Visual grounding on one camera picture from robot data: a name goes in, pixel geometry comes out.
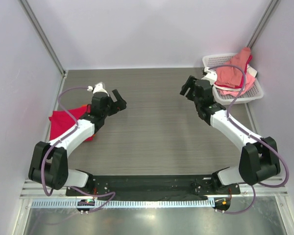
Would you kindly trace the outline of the crimson red t shirt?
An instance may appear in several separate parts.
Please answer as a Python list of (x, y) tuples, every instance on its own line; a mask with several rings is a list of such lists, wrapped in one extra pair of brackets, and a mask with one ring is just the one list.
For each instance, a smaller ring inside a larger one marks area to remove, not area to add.
[[(87, 105), (69, 110), (76, 119), (79, 119), (86, 111)], [(53, 111), (49, 121), (51, 123), (50, 140), (59, 137), (75, 124), (74, 120), (65, 111)]]

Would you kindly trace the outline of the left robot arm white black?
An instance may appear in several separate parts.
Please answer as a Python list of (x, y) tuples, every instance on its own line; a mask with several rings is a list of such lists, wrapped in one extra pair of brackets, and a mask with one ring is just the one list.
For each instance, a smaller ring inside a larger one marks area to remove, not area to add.
[(112, 94), (116, 101), (104, 88), (95, 89), (87, 111), (80, 119), (73, 118), (75, 124), (71, 128), (49, 142), (40, 141), (35, 145), (28, 172), (30, 180), (55, 190), (77, 187), (83, 195), (94, 191), (90, 174), (69, 169), (68, 157), (99, 131), (107, 117), (126, 109), (127, 102), (119, 91), (114, 89)]

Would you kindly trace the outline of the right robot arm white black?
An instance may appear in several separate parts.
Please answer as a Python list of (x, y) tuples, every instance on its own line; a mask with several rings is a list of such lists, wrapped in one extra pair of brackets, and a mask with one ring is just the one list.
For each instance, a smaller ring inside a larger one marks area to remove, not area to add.
[(253, 133), (236, 121), (227, 108), (215, 101), (209, 81), (189, 76), (180, 94), (194, 103), (201, 120), (219, 130), (241, 152), (237, 166), (212, 174), (211, 188), (215, 193), (223, 193), (237, 183), (252, 186), (281, 172), (276, 141)]

